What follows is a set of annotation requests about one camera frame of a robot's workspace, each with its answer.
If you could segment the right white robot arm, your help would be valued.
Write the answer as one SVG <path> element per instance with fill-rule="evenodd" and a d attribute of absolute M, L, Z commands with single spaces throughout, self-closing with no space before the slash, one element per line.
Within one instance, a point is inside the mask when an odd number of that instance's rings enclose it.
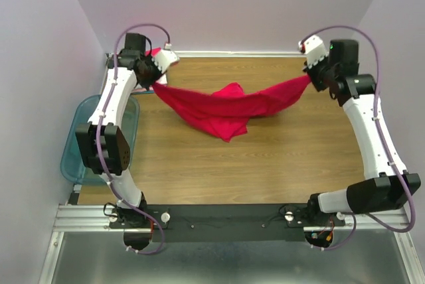
<path fill-rule="evenodd" d="M 304 72 L 314 88 L 329 90 L 348 117 L 363 160 L 365 179 L 343 190 L 313 194 L 305 217 L 321 225 L 330 214 L 371 215 L 398 210 L 420 187 L 420 177 L 408 172 L 398 155 L 381 109 L 372 75 L 359 73 L 359 43 L 335 39 L 328 46 L 317 35 L 299 42 Z"/>

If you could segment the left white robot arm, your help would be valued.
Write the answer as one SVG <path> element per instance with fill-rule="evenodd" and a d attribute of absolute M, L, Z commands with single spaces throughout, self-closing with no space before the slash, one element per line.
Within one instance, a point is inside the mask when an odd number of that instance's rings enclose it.
<path fill-rule="evenodd" d="M 98 105 L 75 136 L 83 165 L 98 175 L 112 191 L 116 206 L 130 226 L 143 226 L 149 217 L 143 192 L 136 186 L 129 166 L 132 151 L 122 129 L 124 111 L 134 88 L 150 88 L 179 62 L 171 43 L 155 50 L 138 33 L 126 33 L 121 50 L 107 61 L 107 77 Z"/>

